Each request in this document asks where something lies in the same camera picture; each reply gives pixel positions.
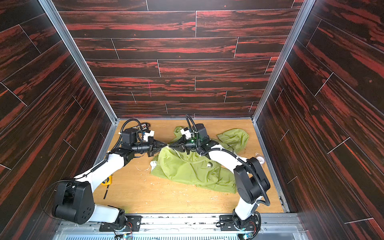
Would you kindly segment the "green jacket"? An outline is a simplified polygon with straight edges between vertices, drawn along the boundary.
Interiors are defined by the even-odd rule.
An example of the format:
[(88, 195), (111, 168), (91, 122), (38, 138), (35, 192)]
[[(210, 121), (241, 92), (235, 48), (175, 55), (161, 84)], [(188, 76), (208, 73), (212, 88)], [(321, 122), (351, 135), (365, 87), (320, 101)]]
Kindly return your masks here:
[[(218, 134), (217, 138), (213, 140), (225, 149), (239, 153), (246, 148), (249, 135), (242, 129), (232, 129)], [(180, 153), (165, 147), (152, 162), (156, 162), (151, 170), (153, 176), (216, 192), (237, 192), (233, 173), (198, 153)]]

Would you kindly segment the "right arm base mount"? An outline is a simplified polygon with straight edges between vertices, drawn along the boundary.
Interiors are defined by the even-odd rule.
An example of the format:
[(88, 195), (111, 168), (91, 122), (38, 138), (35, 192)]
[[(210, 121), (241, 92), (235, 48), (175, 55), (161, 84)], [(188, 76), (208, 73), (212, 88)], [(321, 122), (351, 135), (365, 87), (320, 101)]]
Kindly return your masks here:
[(221, 231), (256, 231), (261, 224), (261, 215), (255, 213), (246, 220), (241, 220), (235, 215), (220, 215), (216, 227)]

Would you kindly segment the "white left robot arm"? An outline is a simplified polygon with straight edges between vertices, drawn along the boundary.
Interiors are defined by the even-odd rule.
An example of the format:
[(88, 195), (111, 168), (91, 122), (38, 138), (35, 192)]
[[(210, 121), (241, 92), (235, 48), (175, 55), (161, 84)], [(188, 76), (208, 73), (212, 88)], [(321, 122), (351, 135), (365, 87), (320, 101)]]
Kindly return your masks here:
[(151, 157), (166, 146), (166, 143), (152, 137), (142, 143), (118, 143), (101, 163), (74, 179), (58, 183), (52, 208), (53, 217), (79, 225), (101, 222), (123, 228), (126, 225), (124, 210), (97, 205), (93, 192), (104, 180), (134, 159), (135, 154), (147, 153)]

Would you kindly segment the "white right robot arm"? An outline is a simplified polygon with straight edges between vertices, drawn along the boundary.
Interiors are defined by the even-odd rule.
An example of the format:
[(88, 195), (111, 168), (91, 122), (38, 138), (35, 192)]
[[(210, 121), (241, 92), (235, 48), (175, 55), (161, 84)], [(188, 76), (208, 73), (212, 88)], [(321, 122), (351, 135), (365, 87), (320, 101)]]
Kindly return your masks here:
[(235, 221), (246, 221), (256, 213), (259, 205), (271, 204), (267, 195), (271, 184), (258, 159), (242, 158), (209, 138), (186, 139), (183, 136), (171, 144), (170, 148), (187, 154), (196, 152), (231, 171), (240, 195), (239, 203), (233, 211)]

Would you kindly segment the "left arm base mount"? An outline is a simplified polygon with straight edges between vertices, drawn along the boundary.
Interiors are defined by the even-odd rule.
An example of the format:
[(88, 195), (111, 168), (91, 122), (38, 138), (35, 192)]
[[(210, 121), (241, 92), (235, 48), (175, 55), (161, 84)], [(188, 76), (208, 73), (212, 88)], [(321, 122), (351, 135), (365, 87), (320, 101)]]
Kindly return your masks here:
[(142, 216), (127, 215), (120, 209), (118, 217), (113, 223), (101, 223), (100, 232), (138, 232), (142, 223)]

